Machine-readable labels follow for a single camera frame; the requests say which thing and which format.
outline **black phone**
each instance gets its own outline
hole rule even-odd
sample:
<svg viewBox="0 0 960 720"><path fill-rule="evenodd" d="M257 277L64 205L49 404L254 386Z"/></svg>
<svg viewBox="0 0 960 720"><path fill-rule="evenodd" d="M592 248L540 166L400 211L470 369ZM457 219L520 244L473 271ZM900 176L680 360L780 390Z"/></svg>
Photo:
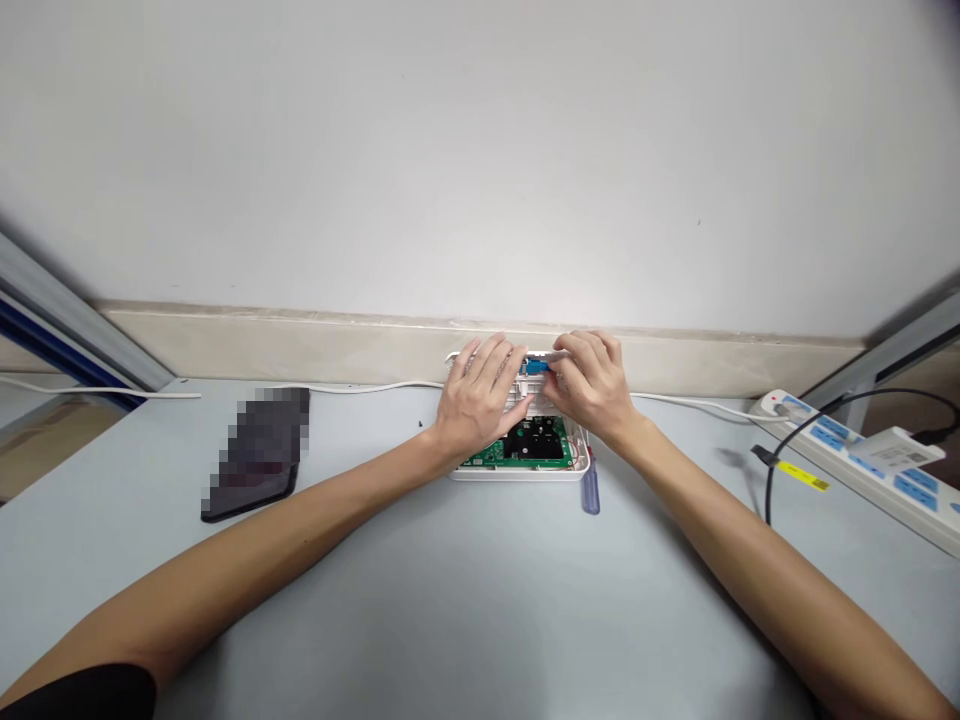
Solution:
<svg viewBox="0 0 960 720"><path fill-rule="evenodd" d="M297 469L306 454L310 391L305 388L257 391L239 403L237 423L227 432L210 495L200 503L200 519L218 522L282 500L294 491Z"/></svg>

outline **table surface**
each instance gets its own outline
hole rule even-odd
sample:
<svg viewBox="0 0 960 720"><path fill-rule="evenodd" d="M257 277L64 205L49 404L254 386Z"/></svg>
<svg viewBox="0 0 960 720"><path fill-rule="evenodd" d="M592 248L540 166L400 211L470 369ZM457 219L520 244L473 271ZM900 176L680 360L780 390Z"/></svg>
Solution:
<svg viewBox="0 0 960 720"><path fill-rule="evenodd" d="M222 530L200 498L237 403L262 384L181 381L0 509L0 688L98 604ZM314 395L298 487L430 424L438 390ZM732 407L749 403L728 401ZM637 406L749 507L773 440L749 423ZM594 443L578 483L429 485L237 623L158 718L807 718L792 674L655 495ZM810 468L795 454L785 459ZM960 563L839 483L783 476L774 525L960 701Z"/></svg>

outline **hand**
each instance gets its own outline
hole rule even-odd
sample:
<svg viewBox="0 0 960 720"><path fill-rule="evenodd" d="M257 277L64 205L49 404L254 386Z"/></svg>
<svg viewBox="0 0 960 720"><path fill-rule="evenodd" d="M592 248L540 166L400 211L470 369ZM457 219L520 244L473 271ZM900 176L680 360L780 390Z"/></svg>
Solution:
<svg viewBox="0 0 960 720"><path fill-rule="evenodd" d="M497 333L477 351L470 367L467 362L480 344L468 343L450 368L437 422L430 428L443 452L460 461L478 453L523 420L533 395L527 395L504 414L510 387L517 379L527 348L514 346L506 335Z"/></svg>
<svg viewBox="0 0 960 720"><path fill-rule="evenodd" d="M543 394L564 415L597 435L608 445L629 441L630 435L649 423L633 406L623 374L620 341L603 330L564 333L554 350L570 355L550 363ZM566 389L560 387L562 375Z"/></svg>

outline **power adapter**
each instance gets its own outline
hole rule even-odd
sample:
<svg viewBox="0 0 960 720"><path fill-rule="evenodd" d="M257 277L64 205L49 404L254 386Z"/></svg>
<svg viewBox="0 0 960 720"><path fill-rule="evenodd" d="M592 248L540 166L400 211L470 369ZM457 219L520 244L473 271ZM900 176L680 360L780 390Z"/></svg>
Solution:
<svg viewBox="0 0 960 720"><path fill-rule="evenodd" d="M899 427L889 427L848 449L851 455L891 475L946 457L941 448L917 442L911 433Z"/></svg>

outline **baseboard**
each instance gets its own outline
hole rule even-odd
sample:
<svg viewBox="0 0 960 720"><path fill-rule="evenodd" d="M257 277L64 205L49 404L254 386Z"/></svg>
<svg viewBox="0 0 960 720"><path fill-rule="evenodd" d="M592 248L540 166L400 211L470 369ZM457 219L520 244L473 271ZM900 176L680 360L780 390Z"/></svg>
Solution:
<svg viewBox="0 0 960 720"><path fill-rule="evenodd" d="M185 377L388 383L439 380L443 358L504 329L549 348L552 325L108 302L108 320ZM862 351L858 341L611 328L635 391L752 397L801 393Z"/></svg>

